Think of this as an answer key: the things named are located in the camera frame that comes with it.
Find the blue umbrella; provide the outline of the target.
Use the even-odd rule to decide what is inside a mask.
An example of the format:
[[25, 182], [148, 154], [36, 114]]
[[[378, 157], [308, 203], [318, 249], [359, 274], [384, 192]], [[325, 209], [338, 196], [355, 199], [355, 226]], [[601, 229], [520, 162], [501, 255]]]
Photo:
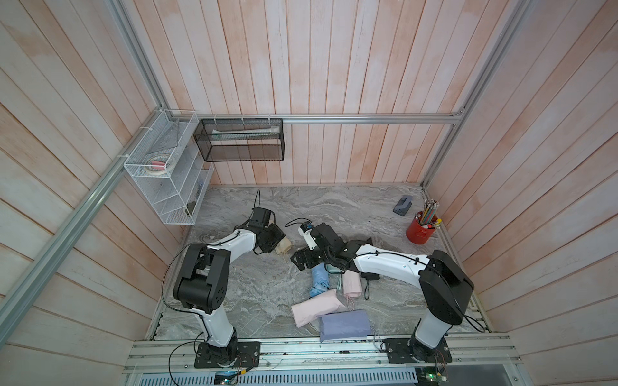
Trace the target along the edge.
[[312, 268], [312, 287], [309, 294], [313, 298], [328, 290], [330, 290], [329, 273], [325, 263], [320, 263]]

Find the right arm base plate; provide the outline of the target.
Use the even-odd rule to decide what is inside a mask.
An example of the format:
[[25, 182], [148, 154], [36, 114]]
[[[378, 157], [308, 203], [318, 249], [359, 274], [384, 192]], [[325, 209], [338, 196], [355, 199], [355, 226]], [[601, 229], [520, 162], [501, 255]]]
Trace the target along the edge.
[[452, 354], [444, 338], [436, 348], [425, 347], [415, 337], [384, 339], [382, 343], [390, 364], [452, 362]]

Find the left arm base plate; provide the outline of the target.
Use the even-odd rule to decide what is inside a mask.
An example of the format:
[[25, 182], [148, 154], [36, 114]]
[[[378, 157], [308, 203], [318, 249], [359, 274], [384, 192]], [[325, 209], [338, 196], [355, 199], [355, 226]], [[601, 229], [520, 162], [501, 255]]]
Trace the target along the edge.
[[227, 347], [215, 347], [206, 342], [197, 349], [194, 367], [198, 369], [255, 368], [259, 365], [261, 343], [231, 341]]

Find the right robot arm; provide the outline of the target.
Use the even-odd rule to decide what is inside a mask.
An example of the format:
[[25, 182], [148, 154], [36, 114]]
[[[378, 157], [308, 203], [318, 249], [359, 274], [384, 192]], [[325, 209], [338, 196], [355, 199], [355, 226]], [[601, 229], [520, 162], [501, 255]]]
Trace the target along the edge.
[[370, 239], [344, 241], [329, 225], [310, 221], [299, 224], [299, 235], [307, 244], [291, 258], [299, 270], [324, 263], [342, 273], [377, 274], [421, 289], [427, 311], [411, 337], [413, 348], [435, 350], [453, 326], [463, 323], [474, 284], [446, 252], [404, 254], [380, 249]]

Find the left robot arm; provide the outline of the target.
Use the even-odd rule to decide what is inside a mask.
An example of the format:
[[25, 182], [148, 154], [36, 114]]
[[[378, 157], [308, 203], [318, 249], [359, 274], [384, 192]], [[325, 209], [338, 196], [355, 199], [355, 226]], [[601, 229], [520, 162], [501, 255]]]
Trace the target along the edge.
[[231, 263], [247, 253], [271, 253], [288, 242], [276, 225], [274, 212], [254, 207], [249, 219], [236, 226], [230, 235], [188, 246], [172, 296], [183, 311], [195, 315], [201, 324], [201, 354], [230, 362], [238, 353], [238, 334], [223, 307]]

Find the beige umbrella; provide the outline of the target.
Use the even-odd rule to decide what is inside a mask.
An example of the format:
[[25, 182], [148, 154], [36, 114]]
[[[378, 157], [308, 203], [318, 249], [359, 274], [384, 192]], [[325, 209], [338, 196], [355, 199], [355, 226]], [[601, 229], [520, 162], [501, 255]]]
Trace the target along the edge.
[[284, 237], [275, 247], [275, 252], [280, 256], [286, 256], [292, 249], [292, 243], [287, 238]]

